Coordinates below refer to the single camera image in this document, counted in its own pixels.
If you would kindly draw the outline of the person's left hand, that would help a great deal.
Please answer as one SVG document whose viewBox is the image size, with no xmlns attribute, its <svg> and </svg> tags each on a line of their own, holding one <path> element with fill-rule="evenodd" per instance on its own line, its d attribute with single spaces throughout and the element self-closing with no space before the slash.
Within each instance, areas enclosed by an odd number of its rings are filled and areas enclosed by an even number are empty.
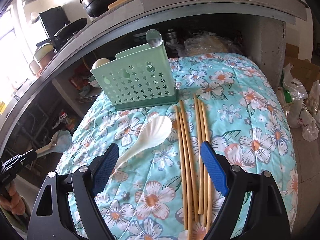
<svg viewBox="0 0 320 240">
<path fill-rule="evenodd" d="M 17 192 L 14 181 L 10 182 L 8 194 L 11 197 L 11 200 L 8 201 L 6 198 L 1 196 L 1 207 L 10 211 L 13 215 L 23 215 L 25 213 L 25 203 Z"/>
</svg>

